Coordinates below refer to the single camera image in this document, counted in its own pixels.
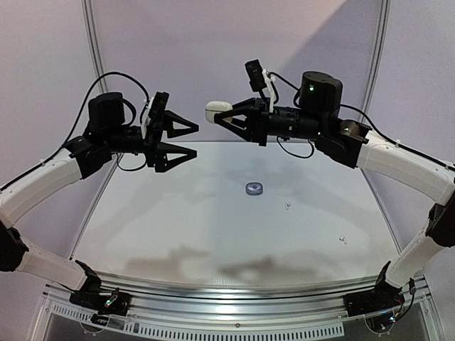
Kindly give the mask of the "purple earbud charging case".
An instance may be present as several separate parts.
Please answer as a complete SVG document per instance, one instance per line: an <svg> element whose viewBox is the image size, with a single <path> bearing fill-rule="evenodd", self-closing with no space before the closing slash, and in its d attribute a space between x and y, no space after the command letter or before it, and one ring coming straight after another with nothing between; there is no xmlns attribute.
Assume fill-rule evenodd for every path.
<svg viewBox="0 0 455 341"><path fill-rule="evenodd" d="M259 182L250 182L245 186L245 192L250 196L261 195L264 192L263 184Z"/></svg>

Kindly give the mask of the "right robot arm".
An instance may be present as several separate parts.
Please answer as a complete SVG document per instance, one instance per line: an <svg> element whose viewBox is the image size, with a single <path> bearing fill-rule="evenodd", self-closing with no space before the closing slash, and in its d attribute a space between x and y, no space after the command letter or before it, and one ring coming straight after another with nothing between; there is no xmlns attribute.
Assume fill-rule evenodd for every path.
<svg viewBox="0 0 455 341"><path fill-rule="evenodd" d="M275 95L237 104L212 101L205 117L239 136L265 146L270 136L303 139L316 150L350 168L384 175L434 201L427 226L400 255L381 270L368 304L382 310L436 254L454 246L454 167L393 141L373 125L338 116L343 84L323 72L302 75L295 107L278 107Z"/></svg>

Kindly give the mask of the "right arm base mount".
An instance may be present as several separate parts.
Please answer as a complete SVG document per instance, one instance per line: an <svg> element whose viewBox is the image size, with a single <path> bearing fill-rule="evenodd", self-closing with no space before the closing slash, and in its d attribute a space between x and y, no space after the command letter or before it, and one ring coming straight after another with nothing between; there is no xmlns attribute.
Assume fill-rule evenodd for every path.
<svg viewBox="0 0 455 341"><path fill-rule="evenodd" d="M401 288L386 284L343 296L343 305L349 317L388 310L405 302Z"/></svg>

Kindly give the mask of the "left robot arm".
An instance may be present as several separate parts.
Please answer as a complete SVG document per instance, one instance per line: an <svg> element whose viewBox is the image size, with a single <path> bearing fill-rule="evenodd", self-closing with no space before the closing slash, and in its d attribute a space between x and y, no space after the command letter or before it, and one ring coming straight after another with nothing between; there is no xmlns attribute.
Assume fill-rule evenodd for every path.
<svg viewBox="0 0 455 341"><path fill-rule="evenodd" d="M116 154L144 157L145 165L165 173L197 156L196 151L164 142L198 132L199 126L167 109L168 93L147 100L143 123L126 122L136 112L120 92L99 94L88 102L85 131L66 141L54 156L1 189L1 272L22 272L58 283L78 294L90 308L106 301L98 275L81 261L40 247L19 229L37 207L57 202L76 183L106 169Z"/></svg>

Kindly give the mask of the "white earbud charging case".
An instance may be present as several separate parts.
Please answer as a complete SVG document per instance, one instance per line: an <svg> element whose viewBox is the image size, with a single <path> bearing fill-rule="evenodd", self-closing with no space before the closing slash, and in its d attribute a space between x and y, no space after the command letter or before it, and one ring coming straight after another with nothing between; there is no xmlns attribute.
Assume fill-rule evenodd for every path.
<svg viewBox="0 0 455 341"><path fill-rule="evenodd" d="M210 101L205 106L205 119L211 123L215 123L215 115L232 110L232 105L224 101Z"/></svg>

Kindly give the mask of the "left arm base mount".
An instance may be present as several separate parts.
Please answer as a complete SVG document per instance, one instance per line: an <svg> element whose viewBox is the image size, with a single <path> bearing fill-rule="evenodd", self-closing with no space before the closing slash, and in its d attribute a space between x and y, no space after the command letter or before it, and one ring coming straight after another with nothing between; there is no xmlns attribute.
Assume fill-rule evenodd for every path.
<svg viewBox="0 0 455 341"><path fill-rule="evenodd" d="M132 301L132 295L120 291L82 292L76 291L70 295L70 303L83 308L96 310L99 315L126 316Z"/></svg>

